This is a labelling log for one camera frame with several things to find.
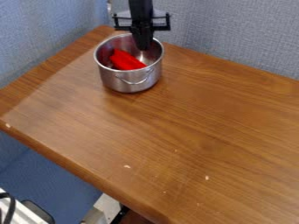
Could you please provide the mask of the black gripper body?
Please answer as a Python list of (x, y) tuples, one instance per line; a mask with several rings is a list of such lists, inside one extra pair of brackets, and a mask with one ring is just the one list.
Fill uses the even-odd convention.
[[(130, 12), (128, 10), (112, 14), (114, 28), (117, 30), (129, 30), (132, 25)], [(162, 10), (153, 9), (152, 27), (156, 31), (170, 30), (170, 15)]]

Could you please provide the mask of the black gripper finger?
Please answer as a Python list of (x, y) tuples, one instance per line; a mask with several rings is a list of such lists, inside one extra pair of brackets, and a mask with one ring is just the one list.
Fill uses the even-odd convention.
[(140, 51), (145, 51), (149, 48), (153, 39), (150, 26), (140, 26), (138, 24), (133, 24), (130, 26), (130, 32), (134, 39), (136, 47)]

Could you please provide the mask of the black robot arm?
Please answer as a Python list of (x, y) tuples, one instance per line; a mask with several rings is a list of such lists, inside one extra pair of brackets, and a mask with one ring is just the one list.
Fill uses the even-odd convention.
[(136, 47), (145, 51), (154, 32), (170, 30), (170, 15), (153, 8), (152, 0), (128, 0), (128, 7), (129, 10), (112, 15), (114, 29), (130, 32)]

